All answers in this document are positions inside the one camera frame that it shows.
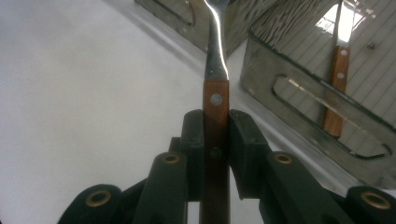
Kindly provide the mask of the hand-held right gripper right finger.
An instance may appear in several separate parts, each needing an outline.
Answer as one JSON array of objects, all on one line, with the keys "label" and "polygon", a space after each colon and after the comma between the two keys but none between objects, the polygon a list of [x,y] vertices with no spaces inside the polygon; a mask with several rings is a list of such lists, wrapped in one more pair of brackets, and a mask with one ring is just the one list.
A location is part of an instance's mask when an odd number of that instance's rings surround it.
[{"label": "hand-held right gripper right finger", "polygon": [[240,199],[257,199],[264,182],[263,165],[271,151],[253,118],[243,111],[230,111],[230,155]]}]

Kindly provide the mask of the fork with wooden handle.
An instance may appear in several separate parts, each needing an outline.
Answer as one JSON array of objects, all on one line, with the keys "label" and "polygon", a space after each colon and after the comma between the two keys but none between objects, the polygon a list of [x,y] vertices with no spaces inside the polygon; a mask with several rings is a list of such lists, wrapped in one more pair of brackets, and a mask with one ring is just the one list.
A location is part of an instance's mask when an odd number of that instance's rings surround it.
[{"label": "fork with wooden handle", "polygon": [[204,195],[200,224],[230,223],[228,167],[229,73],[224,46],[224,17],[230,0],[204,0],[209,13],[203,86],[205,136]]}]

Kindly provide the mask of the knife with wooden handle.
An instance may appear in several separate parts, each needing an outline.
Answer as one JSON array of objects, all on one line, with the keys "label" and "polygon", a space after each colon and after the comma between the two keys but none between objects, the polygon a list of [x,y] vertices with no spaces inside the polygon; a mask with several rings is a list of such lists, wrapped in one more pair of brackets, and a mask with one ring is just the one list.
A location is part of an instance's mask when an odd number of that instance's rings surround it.
[{"label": "knife with wooden handle", "polygon": [[[354,11],[349,11],[347,0],[340,0],[334,25],[336,44],[332,57],[330,84],[341,93],[347,89],[347,73],[350,57],[350,37],[353,30]],[[339,138],[342,133],[343,119],[333,110],[325,108],[322,128],[333,138]]]}]

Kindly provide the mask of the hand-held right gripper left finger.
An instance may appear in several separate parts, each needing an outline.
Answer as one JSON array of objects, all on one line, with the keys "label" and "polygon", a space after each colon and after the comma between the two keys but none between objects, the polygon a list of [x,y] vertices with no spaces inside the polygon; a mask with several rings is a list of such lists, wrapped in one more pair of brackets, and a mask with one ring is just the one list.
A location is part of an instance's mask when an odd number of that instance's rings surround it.
[{"label": "hand-held right gripper left finger", "polygon": [[204,188],[204,115],[201,109],[188,112],[183,119],[181,136],[171,139],[169,151],[187,157],[188,200],[200,202]]}]

